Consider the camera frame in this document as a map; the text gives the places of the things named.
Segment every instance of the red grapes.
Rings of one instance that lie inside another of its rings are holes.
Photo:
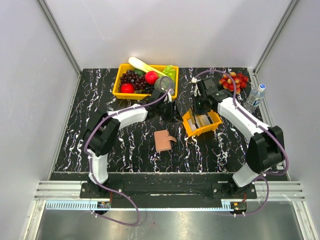
[[[132,84],[135,94],[151,94],[155,89],[154,85],[149,85],[146,82],[145,75],[139,76],[138,73],[133,70],[127,70],[126,73],[123,73],[120,77],[119,93],[121,93],[122,84],[126,83]]]

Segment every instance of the yellow basket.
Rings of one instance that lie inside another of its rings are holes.
[[[162,72],[166,65],[150,65],[154,69],[159,70]],[[175,90],[172,99],[176,99],[178,96],[178,78],[179,78],[179,68],[177,66],[172,67],[175,70]],[[137,94],[137,93],[121,93],[118,91],[120,85],[120,77],[124,74],[127,70],[133,70],[134,67],[131,66],[129,63],[120,64],[118,73],[116,75],[114,87],[112,90],[113,95],[116,96],[117,99],[133,99],[133,100],[141,100],[144,99],[146,96],[150,96],[150,94]]]
[[[182,117],[183,118],[183,126],[186,130],[186,133],[188,134],[188,137],[192,137],[195,135],[200,136],[200,134],[203,134],[203,133],[206,133],[209,131],[215,131],[218,128],[219,124],[222,124],[222,120],[216,112],[211,110],[210,112],[208,112],[208,115],[210,116],[211,120],[213,121],[213,124],[197,128],[195,131],[191,130],[191,127],[188,123],[188,120],[191,118],[190,113],[187,111],[186,114],[183,115],[183,117]]]

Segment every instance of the bottle cap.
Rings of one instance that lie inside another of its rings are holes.
[[[266,89],[266,86],[265,86],[264,84],[260,84],[260,85],[258,86],[258,90],[259,90],[260,92],[263,92],[265,89]]]

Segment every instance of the transparent bottle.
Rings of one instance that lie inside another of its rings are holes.
[[[261,103],[262,99],[266,95],[265,92],[266,86],[264,84],[260,84],[258,87],[254,87],[248,98],[246,99],[246,102],[244,103],[243,107],[249,112],[253,113],[258,105]]]

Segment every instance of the yellow plastic container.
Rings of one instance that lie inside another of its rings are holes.
[[[150,65],[154,69],[159,70],[162,72],[166,65]],[[179,68],[177,66],[172,67],[175,70],[175,90],[172,99],[176,99],[178,96],[178,78],[179,78]],[[127,70],[133,70],[134,67],[131,66],[129,63],[120,64],[118,73],[116,75],[115,83],[113,86],[112,93],[116,96],[117,99],[133,99],[133,100],[141,100],[144,99],[146,96],[150,96],[150,94],[136,94],[136,93],[121,93],[118,91],[120,85],[120,77],[124,74]]]
[[[183,126],[186,130],[186,133],[188,134],[188,137],[200,136],[200,134],[203,134],[203,133],[206,133],[209,131],[215,131],[217,129],[217,127],[219,126],[219,124],[222,124],[222,120],[216,112],[211,110],[210,112],[208,112],[208,115],[210,116],[211,120],[213,121],[213,124],[197,128],[195,131],[191,130],[191,127],[188,123],[188,120],[191,118],[190,113],[187,111],[186,114],[183,115],[183,117],[182,117]]]

